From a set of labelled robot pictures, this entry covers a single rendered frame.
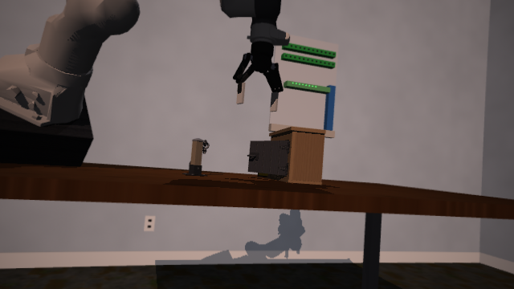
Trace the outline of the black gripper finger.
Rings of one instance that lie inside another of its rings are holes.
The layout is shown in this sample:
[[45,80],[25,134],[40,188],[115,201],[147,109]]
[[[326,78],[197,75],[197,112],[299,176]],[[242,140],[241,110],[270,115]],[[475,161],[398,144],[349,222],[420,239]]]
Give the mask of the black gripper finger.
[[265,65],[268,69],[268,72],[263,73],[263,75],[266,76],[266,79],[272,90],[270,112],[277,112],[279,92],[282,92],[284,90],[279,75],[279,64],[272,63],[270,67],[270,63],[266,62]]
[[[237,91],[237,104],[243,104],[244,101],[244,92],[245,92],[245,81],[248,79],[248,77],[259,68],[260,65],[263,64],[263,60],[257,62],[256,65],[252,66],[250,65],[249,68],[245,71],[247,65],[249,64],[250,60],[253,61],[253,55],[251,53],[246,53],[243,55],[243,60],[240,63],[237,71],[235,72],[233,79],[236,80],[236,83],[238,84],[238,91]],[[245,72],[244,72],[245,71]]]

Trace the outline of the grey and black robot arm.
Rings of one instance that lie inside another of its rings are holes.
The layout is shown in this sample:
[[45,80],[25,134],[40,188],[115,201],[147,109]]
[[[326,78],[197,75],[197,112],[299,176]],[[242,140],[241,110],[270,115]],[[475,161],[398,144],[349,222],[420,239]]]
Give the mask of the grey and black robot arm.
[[[103,42],[128,32],[140,15],[137,0],[66,3],[47,19],[40,43],[0,58],[0,108],[39,127],[80,118]],[[289,33],[276,29],[281,0],[220,0],[220,6],[229,18],[252,17],[251,43],[289,44]]]

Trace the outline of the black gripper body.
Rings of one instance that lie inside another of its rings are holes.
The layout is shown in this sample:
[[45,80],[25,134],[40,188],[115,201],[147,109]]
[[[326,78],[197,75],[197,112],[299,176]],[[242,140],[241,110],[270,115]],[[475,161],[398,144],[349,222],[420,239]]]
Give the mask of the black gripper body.
[[251,44],[251,55],[253,55],[252,66],[256,65],[258,61],[263,60],[263,64],[255,71],[265,73],[268,71],[265,63],[269,62],[272,65],[271,58],[273,56],[274,46],[269,42],[257,41]]

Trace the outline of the brown wooden cabinet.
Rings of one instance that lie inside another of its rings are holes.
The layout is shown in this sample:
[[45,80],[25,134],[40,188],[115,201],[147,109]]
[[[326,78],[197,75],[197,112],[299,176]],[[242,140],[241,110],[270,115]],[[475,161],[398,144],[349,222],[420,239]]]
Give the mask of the brown wooden cabinet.
[[251,141],[248,172],[288,183],[322,185],[326,130],[289,127]]

